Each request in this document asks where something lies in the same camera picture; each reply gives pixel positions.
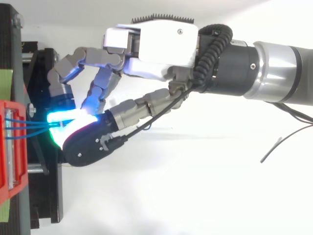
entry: blue wire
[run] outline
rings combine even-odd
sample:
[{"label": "blue wire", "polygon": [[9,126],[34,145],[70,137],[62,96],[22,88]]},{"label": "blue wire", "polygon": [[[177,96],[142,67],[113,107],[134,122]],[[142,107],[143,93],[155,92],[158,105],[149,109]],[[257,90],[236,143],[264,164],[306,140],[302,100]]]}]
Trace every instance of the blue wire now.
[{"label": "blue wire", "polygon": [[25,129],[40,129],[45,127],[59,127],[60,125],[54,124],[54,125],[43,125],[43,126],[22,126],[22,127],[6,127],[6,130],[25,130]]},{"label": "blue wire", "polygon": [[12,122],[17,122],[17,123],[25,123],[25,124],[33,124],[33,125],[42,125],[42,124],[46,124],[46,125],[51,125],[51,124],[55,124],[55,123],[49,123],[49,122],[40,122],[40,121],[21,121],[21,120],[15,120],[15,119],[10,119],[10,118],[5,118],[5,121],[12,121]]},{"label": "blue wire", "polygon": [[145,128],[145,129],[143,129],[144,131],[148,131],[148,130],[150,130],[150,128],[151,128],[151,124],[147,127],[147,128]]},{"label": "blue wire", "polygon": [[36,131],[34,133],[31,133],[31,134],[28,134],[26,136],[16,136],[16,137],[5,137],[6,140],[20,140],[20,139],[24,139],[24,138],[29,138],[29,137],[33,137],[33,136],[36,136],[38,134],[41,134],[45,131],[48,131],[49,128],[46,128],[46,129],[43,129],[43,130],[40,130],[40,131]]}]

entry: white background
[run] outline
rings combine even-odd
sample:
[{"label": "white background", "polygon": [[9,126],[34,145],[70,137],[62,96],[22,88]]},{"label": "white background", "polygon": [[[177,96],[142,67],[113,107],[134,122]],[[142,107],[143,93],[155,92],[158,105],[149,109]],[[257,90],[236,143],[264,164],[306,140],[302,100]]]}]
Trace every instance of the white background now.
[{"label": "white background", "polygon": [[[24,15],[23,40],[61,57],[101,48],[107,27],[173,13],[199,27],[228,24],[234,39],[313,48],[309,0],[10,0]],[[79,105],[97,70],[72,81]],[[165,83],[123,77],[108,106]],[[293,106],[313,115],[311,107]],[[33,235],[313,234],[312,134],[269,104],[191,94],[179,110],[87,167],[63,167],[64,218]]]}]

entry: red clamp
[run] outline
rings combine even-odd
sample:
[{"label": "red clamp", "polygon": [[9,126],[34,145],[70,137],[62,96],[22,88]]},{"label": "red clamp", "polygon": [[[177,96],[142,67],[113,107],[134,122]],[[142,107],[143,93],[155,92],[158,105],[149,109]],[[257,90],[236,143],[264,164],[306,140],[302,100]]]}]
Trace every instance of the red clamp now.
[{"label": "red clamp", "polygon": [[28,184],[26,139],[6,140],[5,137],[26,135],[26,129],[8,130],[7,127],[25,127],[5,119],[26,121],[26,109],[20,103],[0,100],[0,205]]}]

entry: serrated edge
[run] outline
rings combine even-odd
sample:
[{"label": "serrated edge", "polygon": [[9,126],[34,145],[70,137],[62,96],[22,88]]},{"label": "serrated edge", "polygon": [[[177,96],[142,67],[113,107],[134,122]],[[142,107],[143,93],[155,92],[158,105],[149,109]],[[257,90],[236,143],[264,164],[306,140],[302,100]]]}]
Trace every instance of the serrated edge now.
[{"label": "serrated edge", "polygon": [[169,14],[166,14],[166,15],[165,14],[152,14],[149,16],[133,18],[132,24],[137,24],[137,23],[152,21],[152,20],[173,20],[173,21],[184,22],[184,23],[189,23],[189,24],[194,23],[194,19],[192,18],[178,17],[174,15],[169,15]]}]

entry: green tape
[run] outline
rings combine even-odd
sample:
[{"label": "green tape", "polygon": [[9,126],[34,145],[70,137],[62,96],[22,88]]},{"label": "green tape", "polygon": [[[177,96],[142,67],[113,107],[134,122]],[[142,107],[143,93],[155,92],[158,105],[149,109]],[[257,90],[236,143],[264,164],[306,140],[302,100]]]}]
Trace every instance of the green tape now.
[{"label": "green tape", "polygon": [[9,221],[10,199],[0,205],[0,222],[7,223]]},{"label": "green tape", "polygon": [[[11,99],[13,70],[0,70],[0,100]],[[0,205],[0,222],[9,221],[10,200]]]},{"label": "green tape", "polygon": [[0,70],[0,100],[11,99],[13,70]]}]

